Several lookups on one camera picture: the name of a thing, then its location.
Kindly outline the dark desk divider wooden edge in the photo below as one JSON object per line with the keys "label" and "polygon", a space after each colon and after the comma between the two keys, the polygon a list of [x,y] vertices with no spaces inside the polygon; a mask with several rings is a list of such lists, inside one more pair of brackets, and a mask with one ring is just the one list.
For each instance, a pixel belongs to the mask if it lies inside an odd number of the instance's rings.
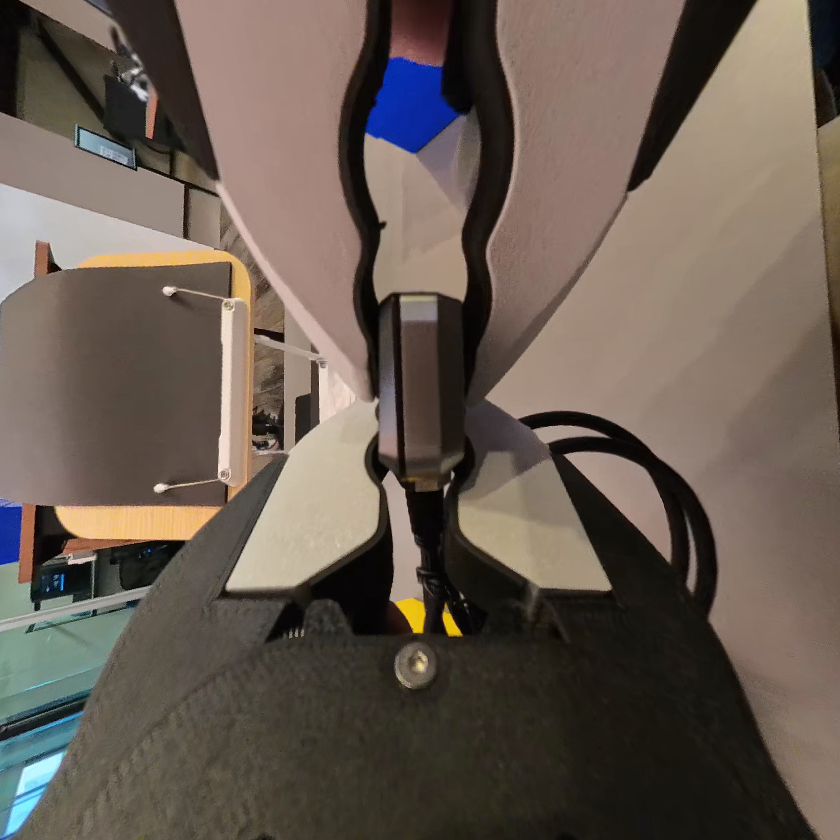
{"label": "dark desk divider wooden edge", "polygon": [[95,257],[9,295],[2,498],[81,538],[195,536],[249,481],[218,479],[217,446],[221,304],[245,300],[253,331],[253,297],[219,250]]}

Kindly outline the person's right hand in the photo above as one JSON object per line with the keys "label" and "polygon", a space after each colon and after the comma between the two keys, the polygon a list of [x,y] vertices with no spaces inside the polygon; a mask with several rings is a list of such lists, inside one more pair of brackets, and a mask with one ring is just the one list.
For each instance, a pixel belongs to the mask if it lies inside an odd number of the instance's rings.
{"label": "person's right hand", "polygon": [[441,67],[453,5],[452,1],[392,1],[391,58]]}

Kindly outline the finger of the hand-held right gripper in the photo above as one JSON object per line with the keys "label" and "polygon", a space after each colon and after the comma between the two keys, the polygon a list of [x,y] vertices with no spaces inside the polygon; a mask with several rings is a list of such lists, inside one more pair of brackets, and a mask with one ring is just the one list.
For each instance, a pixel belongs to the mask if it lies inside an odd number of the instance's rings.
{"label": "finger of the hand-held right gripper", "polygon": [[370,402],[381,229],[364,136],[389,60],[392,4],[175,8],[224,205],[287,313]]}
{"label": "finger of the hand-held right gripper", "polygon": [[685,6],[457,2],[479,132],[461,235],[468,399],[509,372],[613,225]]}

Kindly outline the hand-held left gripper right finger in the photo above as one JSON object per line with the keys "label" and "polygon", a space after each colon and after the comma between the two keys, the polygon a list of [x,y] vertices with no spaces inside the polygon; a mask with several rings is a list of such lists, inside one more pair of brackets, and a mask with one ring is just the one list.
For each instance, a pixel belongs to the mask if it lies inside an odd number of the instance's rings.
{"label": "hand-held left gripper right finger", "polygon": [[446,496],[445,569],[489,614],[543,598],[609,602],[613,588],[549,447],[493,403],[467,410]]}

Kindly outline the white divider bracket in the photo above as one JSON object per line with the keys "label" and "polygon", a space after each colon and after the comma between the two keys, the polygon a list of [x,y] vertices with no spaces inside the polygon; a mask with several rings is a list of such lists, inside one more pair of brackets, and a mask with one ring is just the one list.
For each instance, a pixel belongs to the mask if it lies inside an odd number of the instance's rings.
{"label": "white divider bracket", "polygon": [[220,312],[222,367],[217,477],[228,488],[234,488],[244,485],[248,479],[254,336],[245,300],[223,299]]}

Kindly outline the white flat base plate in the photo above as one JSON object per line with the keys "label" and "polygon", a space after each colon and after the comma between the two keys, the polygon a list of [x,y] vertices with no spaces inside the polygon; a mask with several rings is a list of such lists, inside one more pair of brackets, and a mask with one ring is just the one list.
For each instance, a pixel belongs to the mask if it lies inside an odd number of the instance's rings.
{"label": "white flat base plate", "polygon": [[329,363],[320,359],[316,362],[318,386],[318,423],[323,424],[356,402],[357,395],[340,378]]}

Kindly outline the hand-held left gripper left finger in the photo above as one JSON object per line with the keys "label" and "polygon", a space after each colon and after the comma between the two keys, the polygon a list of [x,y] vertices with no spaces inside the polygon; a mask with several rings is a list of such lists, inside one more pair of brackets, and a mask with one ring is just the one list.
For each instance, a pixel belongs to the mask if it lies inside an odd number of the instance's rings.
{"label": "hand-held left gripper left finger", "polygon": [[356,401],[291,449],[229,575],[227,594],[291,594],[391,541],[373,447],[376,404]]}

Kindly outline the black braided cable silver plug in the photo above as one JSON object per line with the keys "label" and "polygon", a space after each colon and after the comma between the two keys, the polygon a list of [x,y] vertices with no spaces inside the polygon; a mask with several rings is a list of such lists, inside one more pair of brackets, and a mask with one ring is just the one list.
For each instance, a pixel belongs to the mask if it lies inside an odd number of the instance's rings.
{"label": "black braided cable silver plug", "polygon": [[[670,563],[684,585],[695,569],[692,598],[709,616],[718,593],[718,549],[707,511],[692,486],[634,434],[617,423],[589,413],[551,411],[523,416],[531,430],[545,427],[578,427],[588,436],[567,437],[549,443],[553,455],[603,454],[643,468],[654,483],[665,511],[670,538]],[[421,561],[416,577],[423,589],[423,631],[448,634],[445,615],[463,635],[476,635],[486,618],[456,589],[445,570],[445,494],[441,489],[420,491],[406,486],[406,503],[414,542]]]}

